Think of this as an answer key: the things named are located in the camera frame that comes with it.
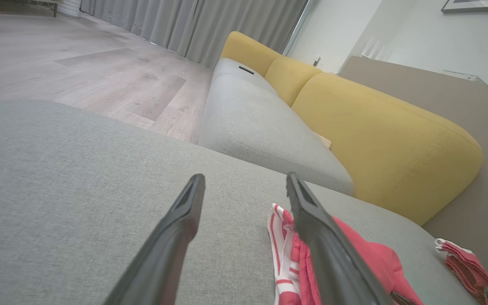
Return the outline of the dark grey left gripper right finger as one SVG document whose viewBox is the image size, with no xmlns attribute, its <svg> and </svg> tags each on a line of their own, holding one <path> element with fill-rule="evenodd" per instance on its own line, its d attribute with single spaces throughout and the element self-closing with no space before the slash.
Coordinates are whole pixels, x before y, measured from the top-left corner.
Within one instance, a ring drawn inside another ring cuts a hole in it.
<svg viewBox="0 0 488 305">
<path fill-rule="evenodd" d="M 294 229 L 311 251 L 321 303 L 393 305 L 393 299 L 343 230 L 294 172 L 287 174 L 286 189 Z"/>
</svg>

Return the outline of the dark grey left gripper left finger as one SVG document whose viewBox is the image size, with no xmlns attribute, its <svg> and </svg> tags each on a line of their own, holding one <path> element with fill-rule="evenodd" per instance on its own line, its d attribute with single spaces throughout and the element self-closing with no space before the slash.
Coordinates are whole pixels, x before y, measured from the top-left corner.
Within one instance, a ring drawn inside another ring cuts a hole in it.
<svg viewBox="0 0 488 305">
<path fill-rule="evenodd" d="M 105 305 L 173 305 L 189 243 L 205 197 L 205 176 L 193 175 L 128 265 Z"/>
</svg>

